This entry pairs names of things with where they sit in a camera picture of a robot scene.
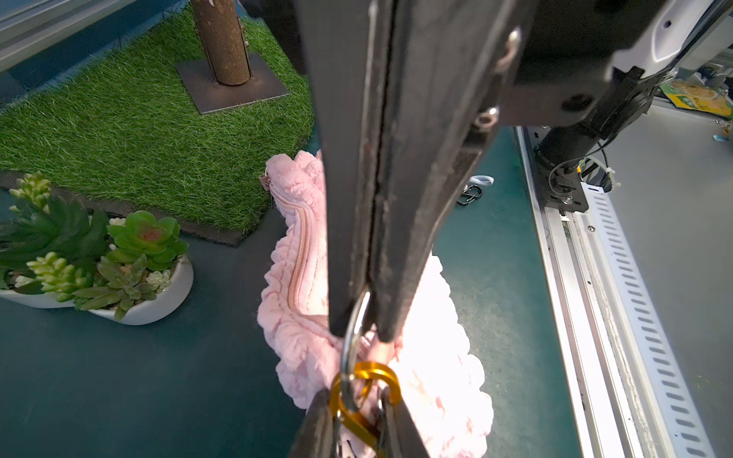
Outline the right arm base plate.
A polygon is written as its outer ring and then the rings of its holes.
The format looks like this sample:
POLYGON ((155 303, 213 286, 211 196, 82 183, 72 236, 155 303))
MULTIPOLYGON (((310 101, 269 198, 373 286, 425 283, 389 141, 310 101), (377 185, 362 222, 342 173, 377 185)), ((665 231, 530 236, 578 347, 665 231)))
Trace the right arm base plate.
POLYGON ((585 213, 589 209, 582 188, 578 161, 555 167, 538 166, 536 185, 540 202, 566 213, 585 213))

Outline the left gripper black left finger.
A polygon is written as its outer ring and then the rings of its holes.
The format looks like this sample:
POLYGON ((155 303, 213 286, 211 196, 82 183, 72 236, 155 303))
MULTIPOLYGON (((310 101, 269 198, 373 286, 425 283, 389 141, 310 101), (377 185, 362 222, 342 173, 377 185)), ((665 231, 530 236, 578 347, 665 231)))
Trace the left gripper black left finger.
POLYGON ((329 409, 330 391, 322 389, 314 396, 287 457, 337 457, 334 418, 329 409))

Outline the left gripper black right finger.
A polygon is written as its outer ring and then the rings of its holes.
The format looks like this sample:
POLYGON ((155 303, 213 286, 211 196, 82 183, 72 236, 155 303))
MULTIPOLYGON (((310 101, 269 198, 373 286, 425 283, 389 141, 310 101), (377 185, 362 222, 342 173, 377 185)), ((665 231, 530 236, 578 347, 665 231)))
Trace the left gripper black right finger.
POLYGON ((428 451, 412 420, 406 404, 397 404, 389 398, 388 387, 381 390, 378 398, 377 456, 385 458, 429 458, 428 451))

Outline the gold carabiner clip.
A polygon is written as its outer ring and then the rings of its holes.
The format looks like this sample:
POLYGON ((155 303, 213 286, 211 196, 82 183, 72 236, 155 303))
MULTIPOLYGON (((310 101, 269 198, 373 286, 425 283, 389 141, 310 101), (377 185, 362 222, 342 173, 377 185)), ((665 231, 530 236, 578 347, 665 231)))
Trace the gold carabiner clip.
POLYGON ((359 362, 347 378, 347 383, 342 382, 341 377, 333 380, 328 408, 341 426, 374 450, 378 457, 386 457, 385 447, 380 444, 381 432, 362 414, 362 408, 376 383, 387 385, 387 400, 390 404, 397 405, 402 401, 399 380, 391 368, 376 362, 359 362))

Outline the pink knitted bag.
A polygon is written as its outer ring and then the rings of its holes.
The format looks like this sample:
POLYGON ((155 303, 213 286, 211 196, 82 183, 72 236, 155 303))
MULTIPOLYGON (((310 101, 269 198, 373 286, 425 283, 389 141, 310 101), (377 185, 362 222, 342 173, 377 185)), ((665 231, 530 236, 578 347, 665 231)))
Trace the pink knitted bag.
MULTIPOLYGON (((342 339, 328 329, 326 185, 319 156, 273 156, 262 177, 286 221, 271 254, 257 320, 280 361, 284 392, 305 410, 337 375, 342 339)), ((481 457, 494 421, 439 257, 430 255, 400 337, 384 357, 431 457, 481 457)))

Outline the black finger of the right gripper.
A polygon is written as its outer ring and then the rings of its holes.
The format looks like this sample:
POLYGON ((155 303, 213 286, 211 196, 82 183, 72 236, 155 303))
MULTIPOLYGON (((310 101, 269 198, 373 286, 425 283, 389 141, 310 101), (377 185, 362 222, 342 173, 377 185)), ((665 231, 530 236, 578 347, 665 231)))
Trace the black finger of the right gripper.
POLYGON ((325 171, 330 332, 347 332, 368 282, 392 1, 299 1, 325 171))
POLYGON ((436 233, 496 133, 538 3, 400 1, 389 42, 368 279, 401 333, 436 233))

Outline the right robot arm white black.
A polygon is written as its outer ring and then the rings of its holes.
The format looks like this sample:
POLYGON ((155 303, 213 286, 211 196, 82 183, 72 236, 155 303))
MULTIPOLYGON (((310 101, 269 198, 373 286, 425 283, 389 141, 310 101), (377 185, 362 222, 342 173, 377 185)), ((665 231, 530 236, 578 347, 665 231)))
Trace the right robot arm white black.
POLYGON ((400 333, 435 235, 503 126, 545 127, 545 200, 651 101, 728 1, 299 1, 326 180, 328 325, 400 333))

